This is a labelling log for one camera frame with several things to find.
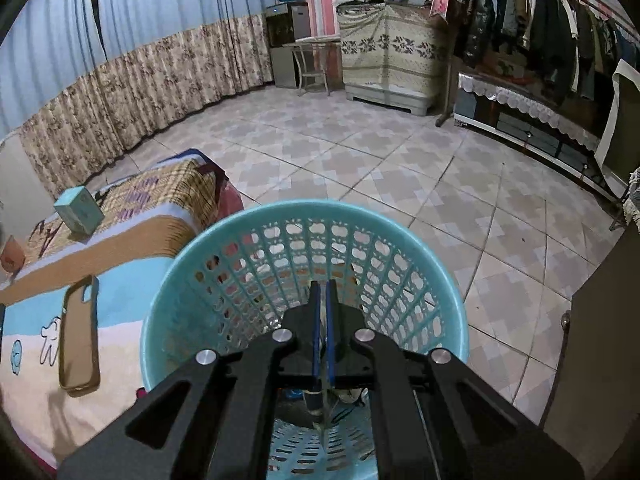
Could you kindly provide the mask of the low tv cabinet lace cover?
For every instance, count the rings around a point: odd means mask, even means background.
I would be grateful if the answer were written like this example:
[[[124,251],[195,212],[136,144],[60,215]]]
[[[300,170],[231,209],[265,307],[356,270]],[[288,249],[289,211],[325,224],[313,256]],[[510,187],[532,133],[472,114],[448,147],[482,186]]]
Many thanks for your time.
[[[541,160],[615,202],[625,185],[596,159],[600,139],[517,88],[482,74],[458,75],[454,119]]]

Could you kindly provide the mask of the pink mug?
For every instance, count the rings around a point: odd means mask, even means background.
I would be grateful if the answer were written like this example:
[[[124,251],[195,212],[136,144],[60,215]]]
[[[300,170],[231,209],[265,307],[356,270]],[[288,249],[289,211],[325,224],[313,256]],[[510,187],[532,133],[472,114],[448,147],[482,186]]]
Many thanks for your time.
[[[24,249],[14,236],[6,240],[0,260],[2,270],[9,274],[17,273],[24,266],[26,260]]]

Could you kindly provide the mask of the dark wooden furniture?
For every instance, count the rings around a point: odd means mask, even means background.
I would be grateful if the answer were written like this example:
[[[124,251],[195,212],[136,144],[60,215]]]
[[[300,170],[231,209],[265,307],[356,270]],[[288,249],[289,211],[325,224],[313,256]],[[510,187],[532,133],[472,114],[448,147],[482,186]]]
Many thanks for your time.
[[[572,298],[542,428],[587,479],[639,477],[639,232],[627,226]]]

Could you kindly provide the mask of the silver foil snack packet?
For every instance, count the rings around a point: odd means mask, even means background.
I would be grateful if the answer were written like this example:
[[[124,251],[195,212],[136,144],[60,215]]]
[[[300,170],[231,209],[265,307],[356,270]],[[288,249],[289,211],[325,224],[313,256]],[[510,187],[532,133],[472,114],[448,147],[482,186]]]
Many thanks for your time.
[[[310,415],[314,430],[323,436],[326,430],[352,414],[356,408],[364,405],[363,393],[366,389],[324,389],[320,391],[303,391],[305,408]]]

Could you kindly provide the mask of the cloth covered cabinet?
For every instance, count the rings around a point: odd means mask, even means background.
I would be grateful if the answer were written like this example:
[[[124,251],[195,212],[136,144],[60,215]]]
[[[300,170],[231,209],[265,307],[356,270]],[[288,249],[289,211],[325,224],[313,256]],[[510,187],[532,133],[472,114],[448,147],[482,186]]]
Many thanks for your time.
[[[423,6],[342,3],[340,29],[343,84],[350,100],[425,116],[444,91],[448,25]]]

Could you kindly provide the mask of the light blue plastic basket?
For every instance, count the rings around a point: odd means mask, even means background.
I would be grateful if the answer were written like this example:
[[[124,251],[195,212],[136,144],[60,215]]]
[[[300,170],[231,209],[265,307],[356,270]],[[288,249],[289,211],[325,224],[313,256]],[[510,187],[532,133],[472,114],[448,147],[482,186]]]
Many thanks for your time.
[[[420,238],[360,206],[286,200],[225,218],[171,263],[143,323],[143,385],[156,387],[200,350],[246,348],[326,281],[400,348],[468,357],[460,292]]]

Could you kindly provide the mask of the blue floral curtain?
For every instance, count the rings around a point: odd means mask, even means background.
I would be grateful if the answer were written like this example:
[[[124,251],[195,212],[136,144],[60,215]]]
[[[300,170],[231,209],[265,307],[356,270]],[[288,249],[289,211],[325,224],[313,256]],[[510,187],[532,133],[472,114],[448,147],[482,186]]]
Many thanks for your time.
[[[27,0],[1,45],[1,134],[51,196],[272,78],[268,0]]]

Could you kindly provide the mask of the teal cardboard box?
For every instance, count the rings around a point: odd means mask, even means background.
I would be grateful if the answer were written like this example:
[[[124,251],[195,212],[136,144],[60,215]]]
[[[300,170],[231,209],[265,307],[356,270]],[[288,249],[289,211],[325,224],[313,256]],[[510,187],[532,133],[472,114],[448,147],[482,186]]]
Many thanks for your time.
[[[55,201],[54,210],[70,232],[90,236],[104,219],[104,213],[88,188],[68,188]]]

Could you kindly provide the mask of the grey water dispenser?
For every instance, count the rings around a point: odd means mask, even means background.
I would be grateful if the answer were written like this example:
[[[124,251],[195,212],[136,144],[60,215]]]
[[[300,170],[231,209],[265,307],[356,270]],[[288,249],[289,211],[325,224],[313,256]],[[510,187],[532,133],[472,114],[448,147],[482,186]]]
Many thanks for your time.
[[[294,1],[265,8],[273,81],[280,88],[296,88],[298,68],[291,44],[311,36],[308,3]]]

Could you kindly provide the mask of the cartoon patterned blanket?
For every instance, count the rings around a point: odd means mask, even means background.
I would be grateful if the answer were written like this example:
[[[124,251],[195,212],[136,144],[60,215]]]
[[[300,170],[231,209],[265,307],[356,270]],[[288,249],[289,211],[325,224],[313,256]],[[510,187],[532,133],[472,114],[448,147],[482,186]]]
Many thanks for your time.
[[[172,260],[218,220],[227,180],[187,150],[96,192],[104,219],[85,240],[58,214],[30,233],[22,270],[1,287],[1,417],[43,468],[55,469],[136,402],[143,320]],[[63,302],[87,275],[98,280],[100,382],[71,396],[58,382]]]

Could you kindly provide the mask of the black smartphone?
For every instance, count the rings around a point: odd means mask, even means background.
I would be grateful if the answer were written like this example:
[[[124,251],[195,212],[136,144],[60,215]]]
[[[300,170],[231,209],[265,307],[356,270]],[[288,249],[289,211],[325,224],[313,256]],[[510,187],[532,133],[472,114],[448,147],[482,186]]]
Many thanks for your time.
[[[4,320],[6,319],[6,306],[0,304],[0,361],[2,361],[2,340],[4,335]]]

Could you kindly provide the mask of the brown phone case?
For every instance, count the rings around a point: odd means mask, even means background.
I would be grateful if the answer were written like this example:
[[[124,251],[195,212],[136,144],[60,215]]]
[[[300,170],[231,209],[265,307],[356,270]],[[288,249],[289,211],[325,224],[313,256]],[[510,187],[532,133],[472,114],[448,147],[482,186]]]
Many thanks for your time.
[[[87,275],[65,293],[58,337],[58,384],[69,396],[83,396],[100,385],[98,345],[99,280]]]

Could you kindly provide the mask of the small metal table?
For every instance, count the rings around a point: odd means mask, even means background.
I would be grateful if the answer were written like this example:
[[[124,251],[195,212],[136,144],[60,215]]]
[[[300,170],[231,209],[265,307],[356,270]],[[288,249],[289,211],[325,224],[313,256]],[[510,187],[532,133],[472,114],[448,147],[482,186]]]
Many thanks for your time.
[[[337,35],[300,38],[284,45],[293,55],[300,96],[323,89],[329,96],[344,88],[341,38]]]

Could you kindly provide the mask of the clothes rack with garments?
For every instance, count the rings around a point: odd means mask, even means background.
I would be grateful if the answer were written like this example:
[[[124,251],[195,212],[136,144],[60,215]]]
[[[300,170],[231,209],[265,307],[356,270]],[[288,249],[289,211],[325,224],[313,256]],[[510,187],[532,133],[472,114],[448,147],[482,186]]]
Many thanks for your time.
[[[582,0],[449,0],[452,55],[512,84],[600,136],[619,62],[639,66],[639,41]]]

